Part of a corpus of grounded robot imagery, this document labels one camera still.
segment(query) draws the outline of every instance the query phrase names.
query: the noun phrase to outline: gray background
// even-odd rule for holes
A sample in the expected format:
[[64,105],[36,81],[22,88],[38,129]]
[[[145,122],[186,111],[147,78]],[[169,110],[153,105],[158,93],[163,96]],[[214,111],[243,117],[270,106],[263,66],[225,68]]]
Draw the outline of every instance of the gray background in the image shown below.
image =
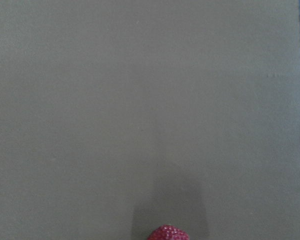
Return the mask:
[[0,1],[0,240],[300,240],[297,0]]

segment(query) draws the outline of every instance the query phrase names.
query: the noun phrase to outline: textured red object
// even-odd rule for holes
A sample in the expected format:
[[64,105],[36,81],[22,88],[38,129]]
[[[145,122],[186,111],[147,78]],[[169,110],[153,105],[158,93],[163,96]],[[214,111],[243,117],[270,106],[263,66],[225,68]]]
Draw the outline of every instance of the textured red object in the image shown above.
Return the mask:
[[189,240],[189,236],[175,226],[162,225],[154,230],[147,240]]

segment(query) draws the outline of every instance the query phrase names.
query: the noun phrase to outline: berry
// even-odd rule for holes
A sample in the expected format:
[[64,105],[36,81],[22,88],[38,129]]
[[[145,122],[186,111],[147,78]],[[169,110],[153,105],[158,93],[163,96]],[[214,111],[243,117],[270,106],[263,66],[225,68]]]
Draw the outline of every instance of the berry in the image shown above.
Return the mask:
[[189,240],[189,236],[175,226],[162,225],[154,230],[147,240]]

